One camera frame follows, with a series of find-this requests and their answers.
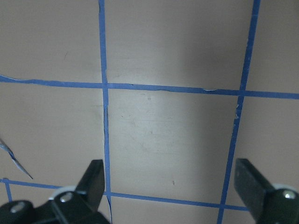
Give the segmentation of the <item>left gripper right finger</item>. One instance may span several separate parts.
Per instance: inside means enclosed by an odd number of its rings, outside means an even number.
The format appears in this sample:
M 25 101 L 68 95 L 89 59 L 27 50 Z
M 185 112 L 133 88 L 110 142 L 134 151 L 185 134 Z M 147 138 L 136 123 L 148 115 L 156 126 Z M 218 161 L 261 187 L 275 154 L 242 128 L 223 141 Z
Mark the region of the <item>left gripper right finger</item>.
M 266 217 L 269 202 L 276 189 L 244 158 L 236 159 L 234 188 L 257 224 Z

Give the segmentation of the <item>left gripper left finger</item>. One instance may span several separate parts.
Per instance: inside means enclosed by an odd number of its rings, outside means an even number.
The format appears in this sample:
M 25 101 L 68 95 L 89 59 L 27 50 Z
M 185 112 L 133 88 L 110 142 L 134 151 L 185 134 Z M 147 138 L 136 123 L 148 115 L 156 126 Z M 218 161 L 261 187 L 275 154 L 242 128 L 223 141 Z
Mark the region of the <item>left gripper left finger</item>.
M 92 211 L 93 224 L 104 224 L 105 217 L 98 212 L 98 208 L 105 190 L 103 160 L 92 160 L 75 188 L 75 192 Z

